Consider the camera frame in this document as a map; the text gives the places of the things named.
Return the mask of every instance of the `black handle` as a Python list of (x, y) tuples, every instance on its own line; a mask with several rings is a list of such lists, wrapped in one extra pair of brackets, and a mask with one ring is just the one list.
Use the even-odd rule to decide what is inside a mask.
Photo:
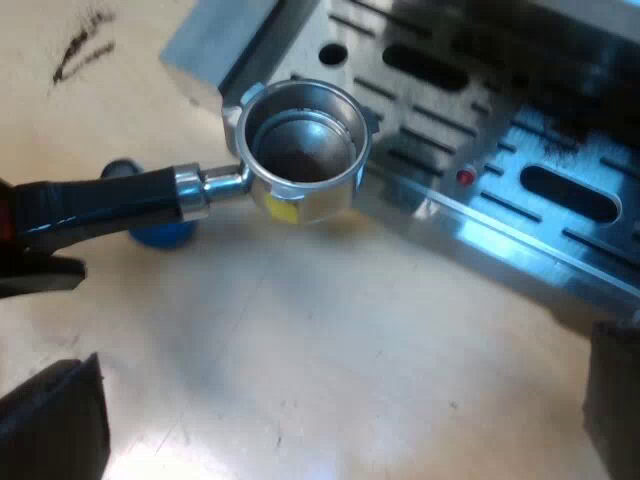
[(14, 240), (36, 251), (182, 220), (172, 167), (85, 182), (13, 187)]

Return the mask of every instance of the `black object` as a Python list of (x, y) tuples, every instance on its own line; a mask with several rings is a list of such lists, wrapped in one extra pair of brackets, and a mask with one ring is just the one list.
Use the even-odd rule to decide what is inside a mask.
[(585, 429), (612, 480), (640, 479), (640, 328), (599, 324), (591, 337)]
[(24, 252), (0, 245), (0, 298), (55, 290), (73, 290), (86, 278), (75, 258)]
[(37, 182), (12, 189), (14, 241), (54, 252), (83, 240), (181, 220), (172, 167), (84, 182)]
[(99, 480), (110, 453), (97, 355), (62, 360), (0, 399), (0, 478)]

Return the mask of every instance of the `portafilter handle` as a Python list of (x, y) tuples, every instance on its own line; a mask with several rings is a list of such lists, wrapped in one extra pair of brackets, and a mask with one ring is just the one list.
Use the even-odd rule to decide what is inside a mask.
[(198, 164), (79, 182), (9, 187), (0, 204), (0, 242), (52, 253), (132, 228), (206, 217), (209, 203), (247, 192), (241, 166), (201, 171)]

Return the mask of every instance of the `red light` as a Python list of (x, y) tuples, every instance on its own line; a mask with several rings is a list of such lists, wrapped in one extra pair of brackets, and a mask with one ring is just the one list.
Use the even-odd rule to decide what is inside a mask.
[(471, 168), (458, 170), (456, 180), (458, 180), (458, 183), (463, 187), (469, 187), (476, 181), (476, 173)]

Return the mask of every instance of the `yellow sticker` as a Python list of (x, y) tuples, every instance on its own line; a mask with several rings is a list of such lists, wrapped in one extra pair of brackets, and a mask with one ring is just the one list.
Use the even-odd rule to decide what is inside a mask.
[(268, 193), (264, 194), (264, 204), (276, 220), (294, 225), (300, 223), (298, 207), (295, 204), (274, 198)]

